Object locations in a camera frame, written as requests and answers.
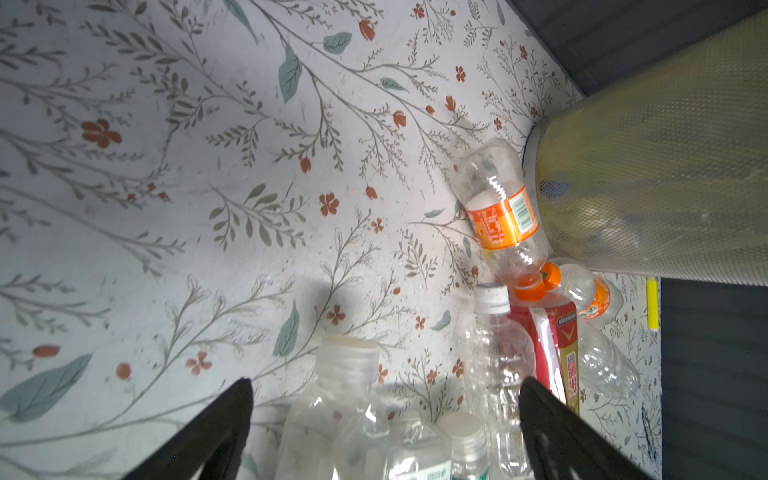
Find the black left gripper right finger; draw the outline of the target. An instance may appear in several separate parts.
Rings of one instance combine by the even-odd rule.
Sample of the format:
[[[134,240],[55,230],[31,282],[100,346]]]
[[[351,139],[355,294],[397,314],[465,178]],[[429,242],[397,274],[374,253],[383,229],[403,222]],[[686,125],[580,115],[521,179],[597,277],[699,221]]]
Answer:
[[[533,377],[520,389],[520,420],[536,479],[647,479],[649,476]]]

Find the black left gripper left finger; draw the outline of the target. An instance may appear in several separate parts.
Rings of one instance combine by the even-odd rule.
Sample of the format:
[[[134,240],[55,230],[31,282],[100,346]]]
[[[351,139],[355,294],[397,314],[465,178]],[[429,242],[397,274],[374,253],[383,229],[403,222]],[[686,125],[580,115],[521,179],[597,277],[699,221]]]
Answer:
[[[125,475],[127,479],[234,479],[250,430],[253,388],[234,382]]]

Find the red yellow tea bottle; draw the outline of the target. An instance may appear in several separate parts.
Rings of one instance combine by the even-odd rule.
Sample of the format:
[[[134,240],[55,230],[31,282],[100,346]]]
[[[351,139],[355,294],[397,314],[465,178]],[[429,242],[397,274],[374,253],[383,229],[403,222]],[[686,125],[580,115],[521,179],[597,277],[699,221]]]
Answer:
[[[580,414],[579,333],[575,304],[560,295],[514,300],[509,317],[534,343],[535,378],[575,414]]]

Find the yellow V label bottle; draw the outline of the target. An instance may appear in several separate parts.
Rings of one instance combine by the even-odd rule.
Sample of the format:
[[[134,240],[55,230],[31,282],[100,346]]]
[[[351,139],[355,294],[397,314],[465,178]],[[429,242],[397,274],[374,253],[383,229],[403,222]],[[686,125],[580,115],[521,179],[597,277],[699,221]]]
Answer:
[[[315,359],[315,378],[286,417],[277,479],[382,479],[389,440],[383,404],[374,390],[376,344],[326,336]]]

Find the green white label bottle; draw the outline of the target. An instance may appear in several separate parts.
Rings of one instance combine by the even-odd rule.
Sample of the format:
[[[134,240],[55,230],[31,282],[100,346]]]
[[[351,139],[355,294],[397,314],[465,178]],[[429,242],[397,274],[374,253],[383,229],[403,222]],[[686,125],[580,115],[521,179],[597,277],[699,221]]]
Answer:
[[[448,480],[451,478],[448,437],[416,411],[390,421],[385,479]]]

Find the clear plastic bottle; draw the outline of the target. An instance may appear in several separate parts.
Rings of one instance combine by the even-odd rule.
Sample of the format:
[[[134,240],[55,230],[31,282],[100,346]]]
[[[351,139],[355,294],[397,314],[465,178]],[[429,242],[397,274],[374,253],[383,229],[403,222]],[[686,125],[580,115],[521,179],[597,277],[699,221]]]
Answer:
[[[578,320],[579,372],[581,382],[595,393],[612,398],[628,398],[640,387],[640,375],[600,329]]]

